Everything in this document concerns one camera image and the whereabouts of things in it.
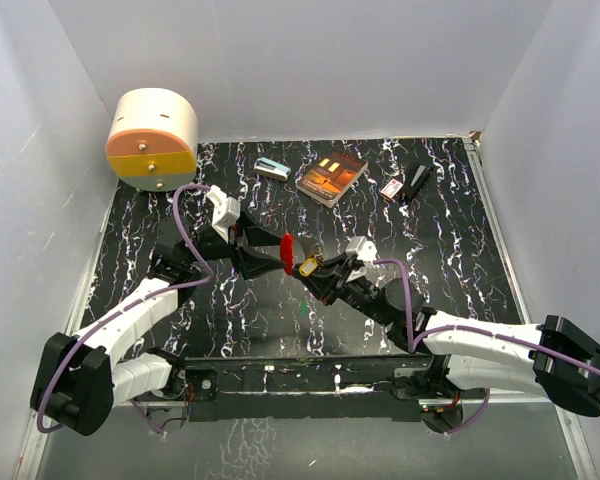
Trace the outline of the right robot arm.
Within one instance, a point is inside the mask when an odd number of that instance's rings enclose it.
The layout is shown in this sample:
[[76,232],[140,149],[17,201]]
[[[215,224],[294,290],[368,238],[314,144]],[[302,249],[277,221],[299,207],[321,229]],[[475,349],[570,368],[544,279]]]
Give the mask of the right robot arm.
[[600,343],[570,320],[547,316],[541,324],[500,324],[457,317],[420,302],[405,274],[384,287],[365,276],[365,262],[342,254],[309,258],[285,271],[325,305],[340,300],[386,327],[409,354],[443,357],[425,376],[427,388],[500,389],[538,395],[564,410],[600,416]]

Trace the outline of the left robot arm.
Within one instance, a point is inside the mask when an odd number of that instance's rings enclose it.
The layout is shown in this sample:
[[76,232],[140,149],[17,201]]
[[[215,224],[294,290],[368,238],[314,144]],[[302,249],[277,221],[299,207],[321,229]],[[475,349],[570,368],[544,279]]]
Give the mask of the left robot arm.
[[187,376],[177,360],[145,353],[127,361],[126,352],[157,323],[175,313],[195,290],[212,282],[210,262],[227,259],[253,279],[290,270],[294,238],[279,236],[241,212],[227,230],[161,230],[147,276],[117,306],[72,335],[57,333],[44,345],[30,406],[39,430],[59,427],[83,436],[97,431],[118,405],[151,391],[180,396]]

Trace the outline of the yellow tagged key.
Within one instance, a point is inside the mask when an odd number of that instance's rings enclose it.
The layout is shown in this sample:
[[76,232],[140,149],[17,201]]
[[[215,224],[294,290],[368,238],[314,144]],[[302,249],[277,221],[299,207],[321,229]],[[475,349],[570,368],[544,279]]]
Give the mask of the yellow tagged key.
[[318,267],[319,267],[319,262],[315,258],[311,257],[311,258],[307,258],[298,267],[298,272],[303,277],[309,277]]

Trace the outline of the red keyring opener tool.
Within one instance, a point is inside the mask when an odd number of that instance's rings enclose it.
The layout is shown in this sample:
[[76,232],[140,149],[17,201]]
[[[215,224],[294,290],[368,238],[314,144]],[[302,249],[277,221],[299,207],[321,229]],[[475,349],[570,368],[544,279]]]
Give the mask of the red keyring opener tool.
[[290,233],[285,233],[280,241],[279,256],[287,275],[292,274],[295,265],[294,242],[295,239]]

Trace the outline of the metal wire keyring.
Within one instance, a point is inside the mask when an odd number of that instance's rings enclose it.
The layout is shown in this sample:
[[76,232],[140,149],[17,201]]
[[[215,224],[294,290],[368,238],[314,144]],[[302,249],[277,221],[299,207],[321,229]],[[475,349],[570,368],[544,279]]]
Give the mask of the metal wire keyring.
[[324,261],[323,255],[323,247],[319,243],[315,243],[310,246],[306,252],[306,258],[314,259],[317,263],[322,263]]

